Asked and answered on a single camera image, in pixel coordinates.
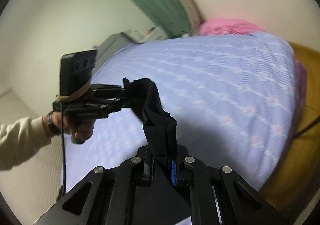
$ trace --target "silver bolt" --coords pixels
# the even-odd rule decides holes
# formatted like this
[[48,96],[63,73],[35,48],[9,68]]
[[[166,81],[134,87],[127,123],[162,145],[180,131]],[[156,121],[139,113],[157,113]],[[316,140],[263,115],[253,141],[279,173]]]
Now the silver bolt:
[[103,167],[96,167],[93,171],[95,173],[102,173],[103,172]]
[[132,163],[140,163],[140,161],[141,161],[141,158],[140,157],[133,157],[133,158],[131,158],[131,162]]
[[193,157],[186,157],[186,158],[185,158],[185,161],[186,161],[187,163],[193,163],[193,162],[195,161],[195,159],[194,159]]
[[232,169],[229,166],[225,166],[225,167],[222,168],[222,171],[225,172],[225,173],[231,173]]

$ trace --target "yellow rubber band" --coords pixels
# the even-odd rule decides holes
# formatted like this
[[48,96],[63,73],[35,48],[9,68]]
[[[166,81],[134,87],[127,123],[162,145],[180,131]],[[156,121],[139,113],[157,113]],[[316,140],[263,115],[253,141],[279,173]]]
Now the yellow rubber band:
[[90,88],[90,84],[91,84],[91,78],[90,80],[84,85],[82,86],[78,91],[76,91],[75,93],[69,95],[69,96],[57,96],[56,100],[58,101],[62,101],[62,102],[71,102],[74,101],[78,98],[80,98],[81,96],[83,96]]

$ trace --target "black cable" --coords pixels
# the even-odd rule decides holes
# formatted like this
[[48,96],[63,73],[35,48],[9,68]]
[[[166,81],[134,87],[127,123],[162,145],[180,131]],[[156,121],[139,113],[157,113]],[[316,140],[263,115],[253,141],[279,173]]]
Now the black cable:
[[67,172],[66,172],[66,148],[64,145],[64,134],[63,134],[63,104],[60,102],[60,109],[61,109],[61,141],[62,141],[62,169],[63,169],[63,182],[62,182],[62,196],[66,194],[66,187],[67,187]]
[[295,135],[293,135],[293,138],[298,138],[304,133],[306,133],[308,130],[312,129],[315,125],[317,125],[320,122],[320,116],[316,118],[313,122],[311,122],[307,127],[305,127],[302,131],[299,131]]

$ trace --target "watch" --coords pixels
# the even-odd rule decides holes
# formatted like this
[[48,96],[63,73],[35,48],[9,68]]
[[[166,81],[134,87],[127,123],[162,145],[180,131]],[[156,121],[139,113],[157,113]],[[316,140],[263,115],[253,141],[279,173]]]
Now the watch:
[[61,135],[60,129],[52,121],[52,114],[53,112],[49,112],[47,115],[48,128],[54,135]]

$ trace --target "beige sleeve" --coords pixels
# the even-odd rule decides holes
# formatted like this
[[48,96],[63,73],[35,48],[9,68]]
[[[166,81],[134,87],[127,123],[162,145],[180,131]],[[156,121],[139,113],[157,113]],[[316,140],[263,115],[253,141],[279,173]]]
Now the beige sleeve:
[[10,170],[51,143],[44,132],[42,117],[23,118],[0,127],[0,170]]

